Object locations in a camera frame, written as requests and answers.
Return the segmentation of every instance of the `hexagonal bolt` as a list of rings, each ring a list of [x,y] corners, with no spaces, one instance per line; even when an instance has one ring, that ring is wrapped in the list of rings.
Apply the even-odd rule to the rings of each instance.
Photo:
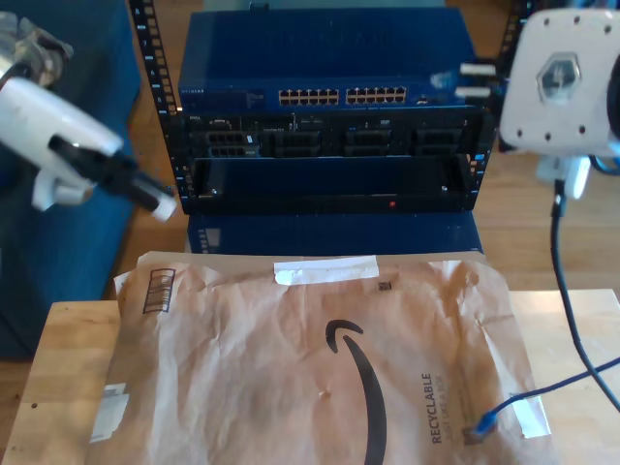
[[[581,82],[575,53],[554,53],[539,72],[536,82],[543,101],[566,102]]]

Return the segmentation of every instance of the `white tape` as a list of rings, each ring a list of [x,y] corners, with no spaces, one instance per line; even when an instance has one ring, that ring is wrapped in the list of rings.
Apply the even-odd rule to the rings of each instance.
[[[129,402],[129,394],[123,394],[125,384],[108,385],[104,388],[104,396],[99,405],[95,426],[90,435],[90,442],[97,443],[112,437],[116,431]]]
[[[379,267],[377,258],[373,255],[349,259],[274,263],[273,272],[276,283],[294,286],[375,278],[379,276]]]
[[[126,273],[120,274],[114,278],[114,290],[116,291],[117,297],[120,295],[123,286],[125,286],[125,281],[127,281],[129,273],[131,273],[131,271],[127,271]]]
[[[495,65],[482,65],[472,63],[461,63],[461,75],[469,76],[495,76],[497,74]]]
[[[551,434],[540,396],[519,400],[512,406],[526,439]]]
[[[465,99],[468,97],[485,99],[491,95],[491,89],[488,87],[456,87],[454,95]]]

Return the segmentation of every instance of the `wooden floor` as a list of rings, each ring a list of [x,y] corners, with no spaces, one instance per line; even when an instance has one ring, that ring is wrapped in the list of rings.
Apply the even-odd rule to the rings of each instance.
[[[505,0],[451,0],[462,7],[479,55],[499,48],[505,21]],[[189,13],[202,0],[156,0],[158,18],[172,82],[180,69]],[[141,165],[173,184],[154,106],[143,87],[131,120],[131,136]],[[484,177],[475,214],[489,262],[501,271],[513,290],[555,289],[549,258],[550,187],[535,178],[535,156],[493,154]],[[182,251],[187,218],[178,215],[166,224],[136,212],[126,233],[112,276],[130,270],[150,251]],[[571,202],[562,229],[562,254],[573,289],[612,288],[620,291],[620,179],[594,173],[582,201]],[[0,362],[0,456],[11,430],[27,363]]]

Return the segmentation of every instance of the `black cable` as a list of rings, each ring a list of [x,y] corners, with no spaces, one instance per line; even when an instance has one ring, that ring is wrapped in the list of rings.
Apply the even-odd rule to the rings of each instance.
[[[597,382],[599,388],[607,396],[609,402],[613,404],[615,409],[620,413],[620,402],[613,394],[609,386],[605,383],[601,375],[597,372],[596,368],[588,358],[588,355],[583,349],[581,339],[579,337],[579,331],[574,320],[573,306],[571,305],[571,298],[569,297],[568,287],[566,285],[566,279],[564,277],[564,268],[560,260],[559,242],[560,242],[560,220],[564,216],[566,210],[566,194],[564,193],[564,181],[555,181],[555,199],[553,200],[553,208],[551,209],[551,260],[553,261],[553,270],[555,271],[555,277],[558,282],[558,288],[560,290],[560,296],[564,303],[564,311],[566,313],[566,319],[569,323],[569,330],[571,331],[571,337],[573,338],[574,347],[579,354],[579,358],[585,365],[590,373],[590,376]]]
[[[601,366],[597,366],[596,369],[600,373],[602,371],[605,371],[609,368],[616,366],[619,363],[620,363],[620,357],[615,358],[612,361],[608,361],[607,363],[604,363]],[[584,371],[583,373],[579,373],[578,375],[571,376],[570,378],[560,381],[559,383],[555,383],[554,385],[547,386],[547,387],[540,387],[538,389],[528,390],[527,392],[521,392],[520,394],[514,395],[510,399],[505,400],[504,402],[499,404],[493,410],[489,410],[487,413],[485,413],[480,419],[480,421],[478,422],[478,424],[476,425],[476,427],[474,428],[473,433],[479,436],[484,436],[485,434],[487,434],[493,428],[493,426],[495,426],[495,423],[497,422],[498,414],[502,412],[504,409],[506,409],[509,405],[512,405],[514,402],[518,402],[519,400],[529,399],[530,397],[536,397],[537,395],[547,394],[548,392],[552,392],[553,390],[561,389],[563,387],[571,385],[572,383],[576,383],[577,381],[584,380],[588,378],[589,376],[590,376],[590,372]]]
[[[620,176],[620,168],[610,168],[594,155],[589,155],[588,158],[590,159],[590,164],[592,165],[592,168],[594,168],[596,171],[606,174],[608,176]]]
[[[571,337],[573,338],[574,347],[576,348],[577,353],[579,354],[579,358],[581,358],[581,361],[585,365],[587,371],[585,373],[572,376],[549,387],[542,387],[539,389],[522,392],[518,395],[511,397],[508,400],[505,400],[494,409],[486,412],[480,418],[480,421],[473,429],[473,433],[475,435],[483,437],[484,435],[488,434],[497,421],[497,415],[512,403],[535,395],[546,394],[555,389],[563,388],[564,386],[575,383],[576,381],[587,378],[588,376],[594,378],[594,381],[597,382],[604,395],[606,395],[607,399],[609,399],[609,402],[611,402],[616,408],[616,410],[620,413],[620,402],[618,402],[616,396],[613,394],[613,392],[611,392],[611,389],[609,389],[609,386],[605,383],[605,381],[603,380],[603,378],[601,378],[601,375],[599,374],[600,371],[606,370],[607,368],[611,368],[612,366],[620,363],[620,357],[595,368],[592,365],[590,358],[588,358],[588,355],[585,353],[585,350],[583,349],[583,345],[581,344],[581,338],[579,337],[579,331],[577,330],[577,324],[574,320],[573,306],[571,305],[571,298],[569,297],[569,290],[566,285],[566,279],[564,277],[564,268],[560,260],[560,220],[564,216],[564,212],[566,210],[566,194],[564,192],[564,187],[564,181],[555,181],[555,197],[553,199],[553,207],[551,208],[551,260],[553,261],[553,270],[555,271],[555,277],[558,282],[558,289],[560,290],[560,296],[562,297],[562,302],[564,303],[564,311],[566,313],[567,322],[569,323],[569,330],[571,331]]]

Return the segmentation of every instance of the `wooden surface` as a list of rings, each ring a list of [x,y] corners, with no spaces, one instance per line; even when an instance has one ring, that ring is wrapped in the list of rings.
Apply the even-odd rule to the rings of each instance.
[[[511,293],[537,386],[583,371],[557,292]],[[595,364],[620,354],[620,306],[612,291],[571,293]],[[118,330],[116,302],[55,304],[21,399],[3,465],[81,465]],[[604,374],[620,392],[620,368]],[[543,397],[564,464],[617,464],[620,420],[591,380]]]
[[[202,0],[154,0],[176,92],[189,15]],[[461,8],[478,54],[499,49],[509,0],[448,0]],[[150,174],[173,184],[155,108],[142,71],[142,94],[130,134],[139,162]],[[556,289],[549,257],[551,190],[535,177],[537,157],[494,153],[474,210],[489,262],[512,290]],[[620,292],[620,179],[593,173],[584,198],[569,203],[562,226],[562,254],[569,286],[611,288]],[[187,218],[166,224],[137,211],[110,277],[133,269],[139,256],[152,250],[183,251]],[[108,291],[108,298],[113,293]],[[0,457],[11,431],[29,363],[0,362]]]
[[[118,326],[115,301],[51,307],[3,464],[83,463]]]

